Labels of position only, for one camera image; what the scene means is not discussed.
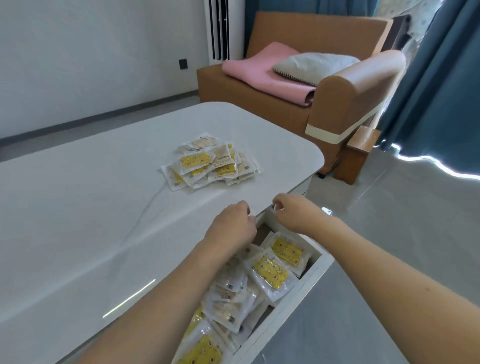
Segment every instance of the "open drawer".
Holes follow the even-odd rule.
[[[307,236],[295,234],[280,225],[271,208],[257,217],[257,228],[258,234],[254,243],[261,244],[269,231],[279,231],[293,238],[302,249],[311,253],[312,256],[298,283],[283,298],[275,302],[276,307],[273,310],[267,310],[268,316],[262,317],[263,321],[257,325],[248,340],[234,354],[232,363],[251,363],[334,262],[334,258],[317,242]]]

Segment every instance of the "floor-standing air conditioner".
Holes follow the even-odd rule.
[[[245,0],[204,0],[210,64],[243,59]]]

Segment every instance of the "wooden stool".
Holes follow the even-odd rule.
[[[335,169],[334,178],[349,185],[355,183],[357,176],[367,160],[368,154],[377,142],[380,130],[361,126],[347,143],[342,160]]]

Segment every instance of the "tiled floor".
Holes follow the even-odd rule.
[[[199,102],[188,97],[0,149],[0,161]],[[480,305],[480,182],[373,150],[353,186],[314,177],[307,197],[381,248]],[[268,363],[406,363],[335,263],[263,351]],[[264,357],[255,362],[262,364]]]

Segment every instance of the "sofa armrest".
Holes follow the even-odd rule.
[[[305,133],[338,144],[375,115],[405,68],[405,56],[387,50],[357,62],[317,86]]]

